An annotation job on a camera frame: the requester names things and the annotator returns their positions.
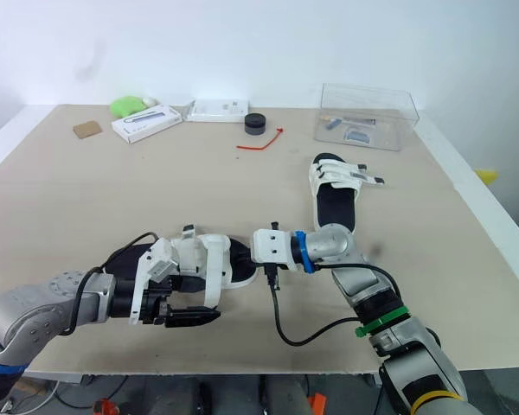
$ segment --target yellow ring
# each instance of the yellow ring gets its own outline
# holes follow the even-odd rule
[[[429,393],[425,393],[417,398],[417,400],[412,405],[411,415],[415,415],[417,410],[421,407],[421,405],[425,404],[428,400],[434,398],[454,398],[458,400],[464,400],[457,393],[450,391],[432,391]]]

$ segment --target red object on floor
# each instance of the red object on floor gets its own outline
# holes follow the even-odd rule
[[[264,145],[263,147],[247,147],[245,145],[237,145],[236,148],[237,149],[243,149],[243,150],[259,150],[259,151],[262,151],[262,150],[265,150],[267,147],[269,147],[271,145],[271,143],[273,141],[275,141],[277,138],[279,138],[279,136],[283,133],[283,129],[282,128],[278,128],[277,129],[277,134],[275,134],[275,137],[273,137],[271,139],[271,141],[269,143],[267,143],[266,145]]]
[[[324,415],[325,414],[325,404],[327,403],[327,398],[325,395],[321,393],[314,393],[313,396],[308,398],[311,406],[311,412],[313,415]]]
[[[94,402],[94,415],[119,415],[119,408],[111,400],[101,399]]]

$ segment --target blue ring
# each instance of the blue ring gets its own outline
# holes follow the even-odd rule
[[[308,256],[308,250],[305,247],[305,232],[296,231],[296,239],[298,240],[298,247],[300,248],[300,253],[302,254],[302,262],[304,263],[304,271],[308,274],[312,274],[313,264],[310,261],[310,257]]]
[[[19,374],[25,371],[28,365],[23,366],[5,366],[0,365],[0,374]]]

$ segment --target green sponge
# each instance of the green sponge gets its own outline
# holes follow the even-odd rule
[[[141,98],[131,96],[116,99],[110,104],[110,112],[118,118],[129,117],[131,114],[144,111],[146,108]]]

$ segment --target red cable tie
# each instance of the red cable tie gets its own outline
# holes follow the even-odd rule
[[[273,141],[275,141],[277,138],[279,138],[279,136],[283,133],[283,129],[282,128],[278,128],[277,129],[277,134],[275,134],[275,137],[273,137],[271,139],[271,141],[269,143],[267,143],[266,145],[264,145],[263,147],[247,147],[245,145],[237,145],[236,148],[237,149],[242,149],[242,150],[258,150],[258,151],[262,151],[262,150],[265,150],[267,147],[269,147]]]

